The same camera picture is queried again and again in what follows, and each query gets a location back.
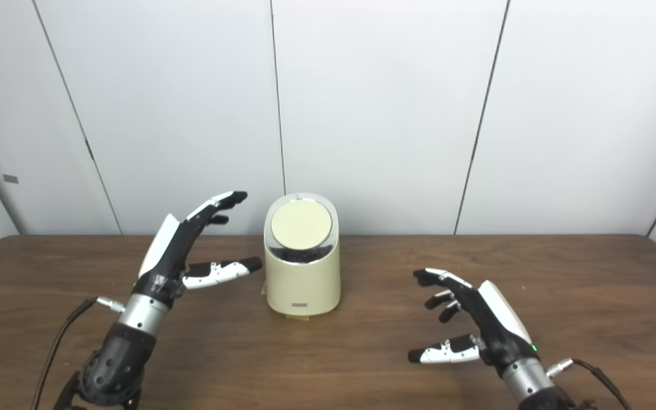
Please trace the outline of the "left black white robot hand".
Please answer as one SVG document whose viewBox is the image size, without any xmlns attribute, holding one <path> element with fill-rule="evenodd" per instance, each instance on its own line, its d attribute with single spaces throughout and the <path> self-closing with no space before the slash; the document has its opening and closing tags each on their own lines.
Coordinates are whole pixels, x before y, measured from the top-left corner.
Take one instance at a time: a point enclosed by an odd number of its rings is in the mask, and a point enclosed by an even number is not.
<svg viewBox="0 0 656 410">
<path fill-rule="evenodd" d="M 168 214 L 143 259 L 131 293 L 142 295 L 172 309 L 186 290 L 216 286 L 258 272 L 260 257 L 188 264 L 190 252 L 203 230 L 225 225 L 229 218 L 221 211 L 231 210 L 247 199 L 247 192 L 232 190 L 199 205 L 183 220 Z"/>
</svg>

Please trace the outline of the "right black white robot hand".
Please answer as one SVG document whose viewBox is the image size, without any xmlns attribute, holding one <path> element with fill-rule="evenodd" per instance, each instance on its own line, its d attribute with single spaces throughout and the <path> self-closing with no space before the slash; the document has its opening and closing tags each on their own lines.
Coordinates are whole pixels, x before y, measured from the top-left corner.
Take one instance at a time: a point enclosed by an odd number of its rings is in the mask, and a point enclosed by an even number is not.
<svg viewBox="0 0 656 410">
<path fill-rule="evenodd" d="M 461 363 L 481 360 L 502 376 L 519 360 L 539 360 L 537 349 L 524 324 L 508 304 L 499 288 L 485 280 L 479 288 L 447 270 L 421 268 L 412 275 L 420 286 L 442 286 L 443 291 L 430 297 L 426 309 L 443 305 L 439 321 L 450 322 L 465 312 L 477 325 L 479 335 L 467 333 L 448 338 L 425 348 L 409 351 L 411 363 Z"/>
</svg>

